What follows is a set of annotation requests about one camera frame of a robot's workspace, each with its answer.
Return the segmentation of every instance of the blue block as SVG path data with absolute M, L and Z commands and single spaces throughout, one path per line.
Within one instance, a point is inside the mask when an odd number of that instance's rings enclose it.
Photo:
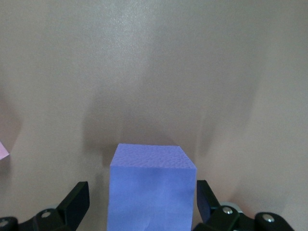
M 178 146 L 119 144 L 110 165 L 107 230 L 191 230 L 196 172 Z

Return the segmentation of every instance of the blue block's top face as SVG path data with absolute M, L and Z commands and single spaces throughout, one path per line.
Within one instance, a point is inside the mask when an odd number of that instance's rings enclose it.
M 179 146 L 124 143 L 118 145 L 110 166 L 196 169 Z

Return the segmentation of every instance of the pink object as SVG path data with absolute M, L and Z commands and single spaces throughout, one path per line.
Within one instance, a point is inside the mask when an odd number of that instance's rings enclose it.
M 3 144 L 0 142 L 0 160 L 7 157 L 9 155 L 9 152 L 5 149 Z

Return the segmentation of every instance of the metal bolt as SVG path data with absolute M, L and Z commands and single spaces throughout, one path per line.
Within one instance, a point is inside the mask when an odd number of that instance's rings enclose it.
M 222 211 L 226 214 L 232 214 L 233 213 L 232 209 L 229 208 L 229 207 L 223 207 Z
M 6 226 L 8 223 L 9 223 L 9 222 L 8 222 L 7 220 L 3 219 L 3 220 L 0 222 L 0 228 Z
M 49 217 L 49 215 L 51 214 L 51 212 L 48 212 L 47 210 L 42 214 L 42 218 L 46 218 Z
M 274 222 L 275 219 L 270 215 L 270 214 L 263 214 L 262 215 L 263 219 L 266 220 L 267 222 Z

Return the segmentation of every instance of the gray surface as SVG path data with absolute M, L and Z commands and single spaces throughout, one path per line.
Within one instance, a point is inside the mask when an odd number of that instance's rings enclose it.
M 116 145 L 176 144 L 219 200 L 307 230 L 307 12 L 306 1 L 2 0 L 0 217 L 29 219 L 87 180 L 79 230 L 105 230 Z

